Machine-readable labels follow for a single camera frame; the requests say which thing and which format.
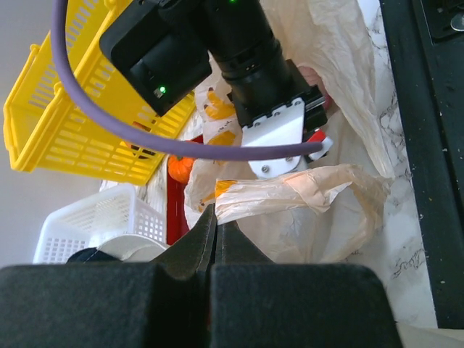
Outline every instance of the white marble surface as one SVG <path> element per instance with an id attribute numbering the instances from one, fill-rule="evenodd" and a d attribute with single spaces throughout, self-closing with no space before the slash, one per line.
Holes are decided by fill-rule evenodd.
<path id="1" fill-rule="evenodd" d="M 385 222 L 373 240 L 347 262 L 373 269 L 383 281 L 397 321 L 419 327 L 436 327 L 434 305 L 426 267 L 412 174 L 407 161 L 405 137 L 399 117 L 396 91 L 386 47 L 378 0 L 358 0 L 373 41 L 376 58 L 376 104 L 385 143 L 397 179 L 386 203 Z M 201 133 L 198 115 L 187 125 L 181 139 Z M 102 187 L 114 185 L 104 183 Z M 166 160 L 139 196 L 159 212 L 166 211 Z"/>

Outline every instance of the yellow plastic crate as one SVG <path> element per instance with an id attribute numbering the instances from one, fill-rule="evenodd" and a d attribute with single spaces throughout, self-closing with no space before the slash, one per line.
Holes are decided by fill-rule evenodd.
<path id="1" fill-rule="evenodd" d="M 123 122 L 177 138 L 195 110 L 188 95 L 159 117 L 104 58 L 99 38 L 131 0 L 72 0 L 67 14 L 71 66 L 87 94 Z M 73 104 L 51 58 L 50 34 L 30 56 L 4 106 L 4 137 L 14 170 L 37 167 L 144 185 L 164 154 L 124 142 Z"/>

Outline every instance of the small pumpkin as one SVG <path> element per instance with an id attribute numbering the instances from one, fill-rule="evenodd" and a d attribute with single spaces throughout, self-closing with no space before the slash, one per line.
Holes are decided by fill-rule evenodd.
<path id="1" fill-rule="evenodd" d="M 190 173 L 194 163 L 194 158 L 171 156 L 167 161 L 167 172 L 171 178 L 186 185 L 189 183 Z"/>

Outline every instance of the red tray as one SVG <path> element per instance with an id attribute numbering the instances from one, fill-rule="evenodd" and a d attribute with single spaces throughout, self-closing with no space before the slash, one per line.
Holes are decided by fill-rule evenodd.
<path id="1" fill-rule="evenodd" d="M 203 144 L 203 136 L 193 141 Z M 173 245 L 189 232 L 186 214 L 183 210 L 186 185 L 178 183 L 167 174 L 167 244 Z"/>

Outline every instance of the white basket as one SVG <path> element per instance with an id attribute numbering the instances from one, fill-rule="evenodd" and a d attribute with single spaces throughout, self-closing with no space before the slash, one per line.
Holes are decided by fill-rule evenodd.
<path id="1" fill-rule="evenodd" d="M 76 252 L 124 234 L 166 243 L 165 218 L 137 198 L 130 184 L 94 194 L 51 213 L 43 224 L 34 263 L 65 263 Z"/>

